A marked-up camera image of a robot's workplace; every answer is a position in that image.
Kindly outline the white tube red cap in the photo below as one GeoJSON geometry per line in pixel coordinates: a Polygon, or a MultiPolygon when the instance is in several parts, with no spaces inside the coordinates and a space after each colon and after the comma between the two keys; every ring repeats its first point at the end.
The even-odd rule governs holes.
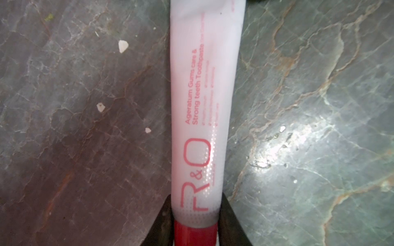
{"type": "Polygon", "coordinates": [[[171,1],[171,208],[177,246],[214,246],[245,1],[171,1]]]}

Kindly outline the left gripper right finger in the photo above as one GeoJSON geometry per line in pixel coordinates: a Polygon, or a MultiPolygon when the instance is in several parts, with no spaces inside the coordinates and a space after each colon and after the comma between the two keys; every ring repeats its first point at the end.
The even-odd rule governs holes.
{"type": "Polygon", "coordinates": [[[252,246],[224,193],[219,213],[218,235],[221,246],[252,246]]]}

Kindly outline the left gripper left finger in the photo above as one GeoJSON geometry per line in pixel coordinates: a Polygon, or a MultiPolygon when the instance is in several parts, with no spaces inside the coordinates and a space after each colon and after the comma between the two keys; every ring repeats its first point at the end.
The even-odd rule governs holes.
{"type": "Polygon", "coordinates": [[[171,195],[168,195],[140,246],[173,246],[173,244],[174,218],[171,209],[171,195]]]}

